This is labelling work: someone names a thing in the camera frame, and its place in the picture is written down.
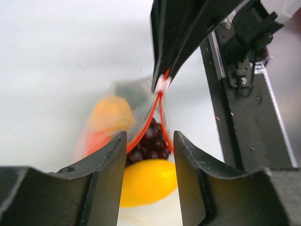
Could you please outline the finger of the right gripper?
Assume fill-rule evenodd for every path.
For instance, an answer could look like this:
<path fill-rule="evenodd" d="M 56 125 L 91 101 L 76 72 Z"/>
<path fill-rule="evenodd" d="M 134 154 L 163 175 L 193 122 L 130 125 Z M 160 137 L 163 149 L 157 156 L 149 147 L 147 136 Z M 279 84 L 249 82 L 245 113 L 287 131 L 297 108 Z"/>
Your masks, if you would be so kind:
<path fill-rule="evenodd" d="M 154 53 L 154 69 L 152 77 L 151 90 L 156 91 L 159 76 L 169 73 L 169 65 L 172 57 L 173 37 L 179 30 L 175 25 L 175 13 L 172 12 L 177 7 L 172 4 L 172 0 L 155 0 L 153 1 L 150 22 Z"/>

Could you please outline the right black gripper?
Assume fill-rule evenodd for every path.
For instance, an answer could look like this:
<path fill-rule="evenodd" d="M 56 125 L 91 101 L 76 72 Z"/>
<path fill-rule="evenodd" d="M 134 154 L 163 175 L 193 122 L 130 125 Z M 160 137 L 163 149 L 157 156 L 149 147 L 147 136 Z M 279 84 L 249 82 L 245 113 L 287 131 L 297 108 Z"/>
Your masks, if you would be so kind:
<path fill-rule="evenodd" d="M 251 0 L 223 21 L 241 0 L 174 0 L 172 4 L 178 10 L 172 12 L 179 30 L 173 37 L 169 76 L 175 78 L 213 31 L 211 49 L 218 81 L 225 89 L 253 89 L 256 64 L 267 60 L 267 45 L 284 27 L 277 21 L 277 13 L 269 13 L 259 0 Z"/>

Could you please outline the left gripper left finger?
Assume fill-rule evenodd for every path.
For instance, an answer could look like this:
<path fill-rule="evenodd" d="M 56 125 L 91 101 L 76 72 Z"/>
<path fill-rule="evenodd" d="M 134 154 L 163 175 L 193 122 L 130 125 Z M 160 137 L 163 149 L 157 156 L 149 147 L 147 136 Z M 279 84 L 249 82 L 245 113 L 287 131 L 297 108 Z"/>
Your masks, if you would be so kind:
<path fill-rule="evenodd" d="M 0 169 L 3 226 L 115 226 L 126 160 L 120 132 L 100 150 L 44 173 L 31 167 Z"/>

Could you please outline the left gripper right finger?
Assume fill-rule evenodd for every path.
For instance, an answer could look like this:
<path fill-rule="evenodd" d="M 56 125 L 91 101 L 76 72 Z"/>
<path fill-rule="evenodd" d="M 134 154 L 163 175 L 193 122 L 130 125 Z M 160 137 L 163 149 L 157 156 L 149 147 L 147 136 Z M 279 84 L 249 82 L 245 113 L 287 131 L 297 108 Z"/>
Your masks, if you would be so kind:
<path fill-rule="evenodd" d="M 301 170 L 236 169 L 174 132 L 174 160 L 185 226 L 298 226 Z"/>

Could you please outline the yellow toy mango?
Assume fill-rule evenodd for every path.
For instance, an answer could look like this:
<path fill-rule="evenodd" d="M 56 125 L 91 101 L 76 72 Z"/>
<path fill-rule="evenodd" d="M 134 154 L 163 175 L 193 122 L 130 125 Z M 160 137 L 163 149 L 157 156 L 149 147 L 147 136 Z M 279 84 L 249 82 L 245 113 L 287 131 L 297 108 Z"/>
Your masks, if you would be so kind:
<path fill-rule="evenodd" d="M 169 196 L 177 187 L 173 162 L 160 159 L 140 161 L 124 170 L 120 207 L 153 204 Z"/>

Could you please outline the clear zip top bag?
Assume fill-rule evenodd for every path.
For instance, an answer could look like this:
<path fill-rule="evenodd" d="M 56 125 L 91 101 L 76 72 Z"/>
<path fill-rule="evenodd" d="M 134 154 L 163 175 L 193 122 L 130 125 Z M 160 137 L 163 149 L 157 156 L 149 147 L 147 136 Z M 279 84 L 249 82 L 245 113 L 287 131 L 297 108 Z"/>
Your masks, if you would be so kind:
<path fill-rule="evenodd" d="M 166 125 L 163 110 L 164 100 L 151 92 L 152 78 L 142 77 L 137 80 L 114 81 L 99 100 L 115 95 L 124 98 L 130 105 L 135 124 L 125 130 L 127 133 L 127 154 L 140 142 L 152 118 L 162 124 L 164 138 L 171 148 L 167 161 L 174 163 L 173 145 Z M 78 162 L 108 144 L 119 132 L 95 131 L 88 119 L 75 146 L 73 162 Z M 166 198 L 149 205 L 122 208 L 119 207 L 119 226 L 180 226 L 182 225 L 181 207 L 176 188 Z"/>

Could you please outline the purple toy grapes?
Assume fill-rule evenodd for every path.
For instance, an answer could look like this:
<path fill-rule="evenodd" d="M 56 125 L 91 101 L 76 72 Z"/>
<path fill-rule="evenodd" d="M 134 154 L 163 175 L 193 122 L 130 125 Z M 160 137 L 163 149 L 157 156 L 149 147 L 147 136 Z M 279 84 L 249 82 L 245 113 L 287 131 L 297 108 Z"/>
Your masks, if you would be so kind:
<path fill-rule="evenodd" d="M 143 160 L 167 160 L 170 154 L 171 148 L 164 138 L 162 124 L 152 118 L 140 142 L 127 154 L 125 167 Z"/>

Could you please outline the yellow toy bell pepper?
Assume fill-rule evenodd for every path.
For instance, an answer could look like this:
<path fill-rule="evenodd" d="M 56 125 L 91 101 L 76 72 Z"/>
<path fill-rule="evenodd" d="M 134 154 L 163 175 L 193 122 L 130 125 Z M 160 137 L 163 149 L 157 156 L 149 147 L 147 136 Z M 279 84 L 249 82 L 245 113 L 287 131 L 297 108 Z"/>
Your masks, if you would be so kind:
<path fill-rule="evenodd" d="M 96 103 L 88 124 L 95 131 L 125 131 L 135 124 L 135 118 L 124 98 L 111 95 Z"/>

